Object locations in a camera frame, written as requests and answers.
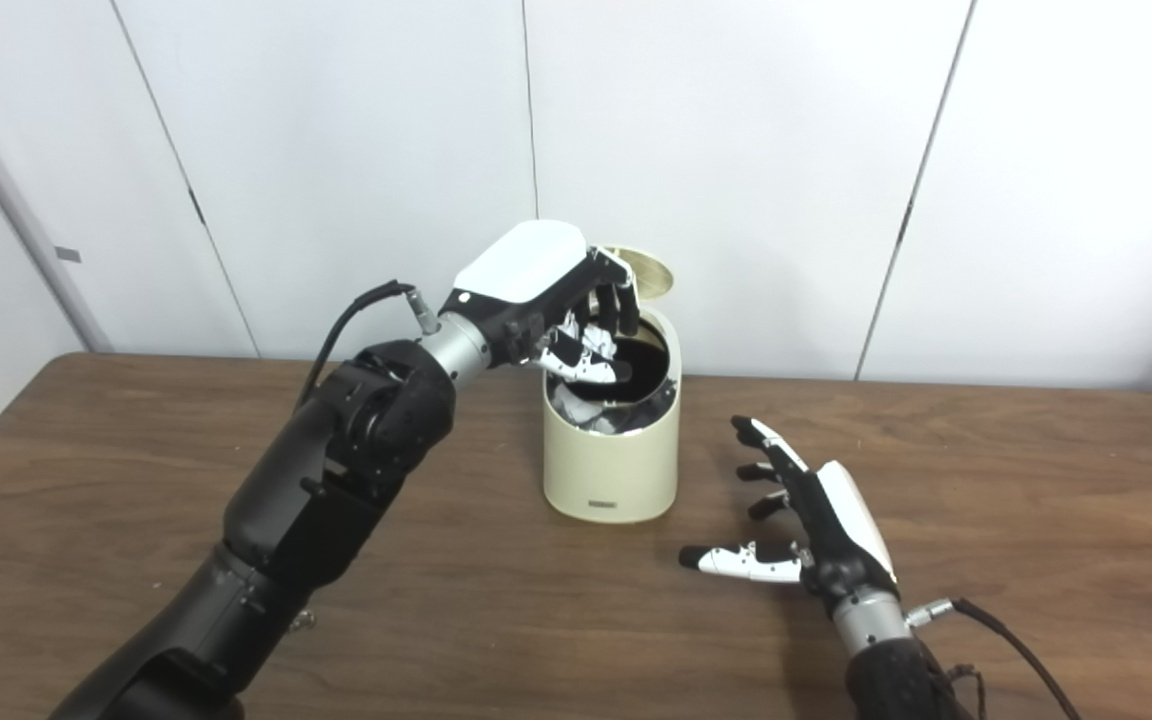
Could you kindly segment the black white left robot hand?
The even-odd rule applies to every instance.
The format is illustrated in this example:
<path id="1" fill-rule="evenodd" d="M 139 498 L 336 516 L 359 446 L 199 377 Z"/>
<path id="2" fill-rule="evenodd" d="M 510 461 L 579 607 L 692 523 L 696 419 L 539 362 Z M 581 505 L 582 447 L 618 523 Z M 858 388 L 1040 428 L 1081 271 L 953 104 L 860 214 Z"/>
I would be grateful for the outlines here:
<path id="1" fill-rule="evenodd" d="M 609 386 L 634 373 L 616 340 L 639 327 L 637 276 L 576 225 L 530 220 L 461 270 L 438 318 L 426 347 L 458 386 L 502 365 Z"/>

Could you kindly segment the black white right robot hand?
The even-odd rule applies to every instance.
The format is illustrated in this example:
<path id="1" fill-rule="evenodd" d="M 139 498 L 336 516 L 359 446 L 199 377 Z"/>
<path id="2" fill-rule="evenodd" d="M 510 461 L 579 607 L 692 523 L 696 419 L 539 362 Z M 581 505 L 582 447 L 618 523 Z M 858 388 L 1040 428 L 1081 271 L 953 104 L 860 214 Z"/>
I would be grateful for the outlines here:
<path id="1" fill-rule="evenodd" d="M 680 550 L 679 564 L 721 577 L 799 585 L 827 612 L 870 591 L 899 598 L 890 551 L 850 471 L 838 461 L 810 468 L 776 430 L 753 416 L 733 415 L 732 429 L 740 445 L 765 456 L 738 467 L 737 478 L 778 487 L 749 507 L 749 520 L 794 511 L 803 538 L 767 547 L 756 541 L 689 544 Z"/>

